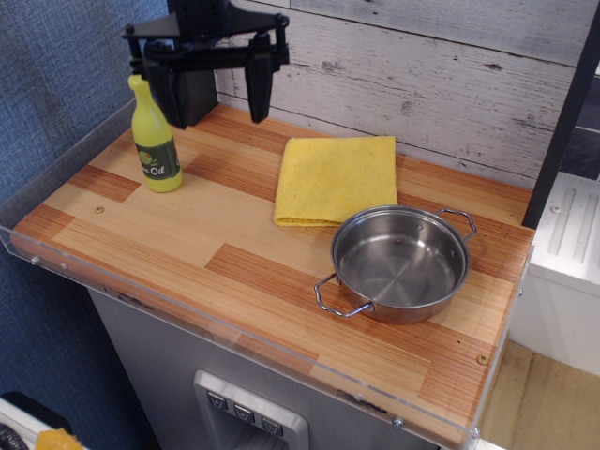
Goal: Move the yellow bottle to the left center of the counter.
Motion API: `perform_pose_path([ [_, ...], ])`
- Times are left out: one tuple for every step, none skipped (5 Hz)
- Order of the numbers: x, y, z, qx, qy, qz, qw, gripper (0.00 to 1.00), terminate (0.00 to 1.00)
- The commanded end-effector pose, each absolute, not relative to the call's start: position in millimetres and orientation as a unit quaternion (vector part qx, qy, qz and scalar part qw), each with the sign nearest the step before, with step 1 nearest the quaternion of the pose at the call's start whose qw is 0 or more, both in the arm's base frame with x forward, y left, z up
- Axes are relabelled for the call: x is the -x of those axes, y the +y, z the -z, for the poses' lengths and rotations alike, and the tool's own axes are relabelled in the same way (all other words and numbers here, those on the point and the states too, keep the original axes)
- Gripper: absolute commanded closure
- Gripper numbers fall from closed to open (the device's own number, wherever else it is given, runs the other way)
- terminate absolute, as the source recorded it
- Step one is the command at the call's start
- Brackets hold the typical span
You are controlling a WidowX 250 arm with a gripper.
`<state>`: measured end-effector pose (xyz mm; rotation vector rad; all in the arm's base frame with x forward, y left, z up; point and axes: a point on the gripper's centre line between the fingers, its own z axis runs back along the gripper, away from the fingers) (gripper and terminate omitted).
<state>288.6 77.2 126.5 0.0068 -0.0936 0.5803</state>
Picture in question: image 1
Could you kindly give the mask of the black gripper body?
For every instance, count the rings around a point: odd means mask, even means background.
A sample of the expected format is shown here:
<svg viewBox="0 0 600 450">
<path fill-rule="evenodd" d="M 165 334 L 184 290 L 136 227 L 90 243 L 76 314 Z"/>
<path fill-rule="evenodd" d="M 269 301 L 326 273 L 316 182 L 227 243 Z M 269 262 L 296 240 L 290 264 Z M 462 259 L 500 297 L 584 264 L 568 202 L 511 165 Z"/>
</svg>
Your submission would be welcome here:
<svg viewBox="0 0 600 450">
<path fill-rule="evenodd" d="M 177 71 L 240 68 L 265 54 L 273 70 L 290 63 L 287 16 L 249 11 L 229 1 L 170 1 L 169 14 L 126 25 L 120 32 L 135 75 L 145 76 L 156 58 Z"/>
</svg>

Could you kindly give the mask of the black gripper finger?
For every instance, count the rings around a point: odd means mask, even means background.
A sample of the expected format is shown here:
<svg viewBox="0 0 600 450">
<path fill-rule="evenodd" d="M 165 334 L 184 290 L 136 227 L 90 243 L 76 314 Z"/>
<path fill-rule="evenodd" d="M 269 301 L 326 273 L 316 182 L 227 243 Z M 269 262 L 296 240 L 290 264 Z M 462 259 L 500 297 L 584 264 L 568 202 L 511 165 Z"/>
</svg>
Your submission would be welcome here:
<svg viewBox="0 0 600 450">
<path fill-rule="evenodd" d="M 269 35 L 255 35 L 249 42 L 245 77 L 252 121 L 261 123 L 268 117 L 272 85 L 272 45 Z"/>
<path fill-rule="evenodd" d="M 166 66 L 151 65 L 146 69 L 146 78 L 167 121 L 185 129 L 188 126 L 187 89 L 179 74 Z"/>
</svg>

